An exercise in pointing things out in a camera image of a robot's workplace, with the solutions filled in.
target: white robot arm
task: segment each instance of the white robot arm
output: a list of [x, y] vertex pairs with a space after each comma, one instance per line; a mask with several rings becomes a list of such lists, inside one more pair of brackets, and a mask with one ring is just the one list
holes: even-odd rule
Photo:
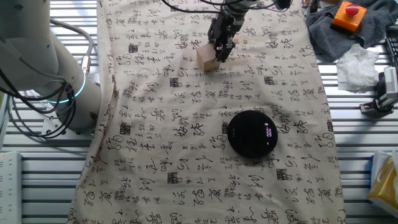
[[[2, 91], [16, 98], [21, 96], [18, 91], [24, 90], [53, 95], [47, 100], [53, 106], [58, 102], [60, 120], [70, 123], [68, 127], [73, 130], [87, 129], [95, 125], [101, 104], [101, 88], [87, 76], [89, 63], [86, 55], [82, 68], [50, 30], [50, 0], [0, 1]], [[73, 107], [71, 118], [68, 115]]]

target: blue led ring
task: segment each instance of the blue led ring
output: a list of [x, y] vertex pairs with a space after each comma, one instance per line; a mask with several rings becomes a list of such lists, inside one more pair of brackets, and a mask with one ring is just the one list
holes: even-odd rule
[[[77, 97], [80, 93], [81, 93], [81, 91], [83, 91], [83, 88], [85, 87], [85, 84], [86, 84], [86, 75], [83, 73], [83, 84], [81, 85], [81, 88], [80, 88], [80, 90], [75, 94], [75, 97]], [[50, 101], [50, 100], [47, 100], [49, 103], [57, 103], [57, 102], [54, 102], [54, 101]], [[69, 101], [69, 99], [67, 99], [67, 100], [63, 100], [63, 101], [60, 101], [59, 103], [66, 103], [66, 102], [68, 102]]]

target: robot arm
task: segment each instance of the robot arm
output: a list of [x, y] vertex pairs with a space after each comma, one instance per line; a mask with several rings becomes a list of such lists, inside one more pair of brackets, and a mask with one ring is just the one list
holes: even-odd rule
[[[213, 19], [211, 22], [208, 31], [208, 44], [198, 50], [198, 61], [201, 63], [204, 72], [216, 68], [220, 62], [226, 61], [232, 49], [235, 47], [233, 37], [241, 29], [244, 16], [250, 7], [258, 2], [259, 0], [224, 1], [217, 18]], [[288, 9], [290, 4], [291, 0], [274, 0], [274, 3], [270, 6], [275, 5], [277, 9], [283, 10]], [[209, 45], [215, 52], [214, 59], [213, 57], [207, 57], [207, 53], [210, 50]], [[211, 65], [207, 63], [209, 60], [213, 60]]]
[[67, 83], [74, 96], [68, 97], [63, 91], [47, 100], [57, 105], [57, 116], [62, 123], [69, 123], [67, 114], [71, 107], [65, 108], [73, 101], [76, 111], [69, 128], [87, 129], [95, 125], [101, 104], [101, 88], [87, 77], [89, 64], [86, 55], [82, 68], [50, 30], [50, 0], [0, 1], [0, 69], [9, 81], [7, 84], [0, 78], [3, 90], [17, 98], [21, 97], [18, 91], [24, 90], [47, 96]]

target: yellow package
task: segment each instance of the yellow package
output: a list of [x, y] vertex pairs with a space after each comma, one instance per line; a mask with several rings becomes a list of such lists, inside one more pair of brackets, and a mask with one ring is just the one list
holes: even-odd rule
[[392, 157], [388, 157], [369, 191], [368, 199], [398, 218], [398, 203], [394, 190], [394, 178], [397, 172]]

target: black round device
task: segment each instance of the black round device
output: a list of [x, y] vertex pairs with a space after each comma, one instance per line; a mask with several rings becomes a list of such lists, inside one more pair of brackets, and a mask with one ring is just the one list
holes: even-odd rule
[[275, 148], [278, 134], [274, 122], [258, 111], [243, 111], [228, 125], [228, 141], [241, 156], [260, 158]]

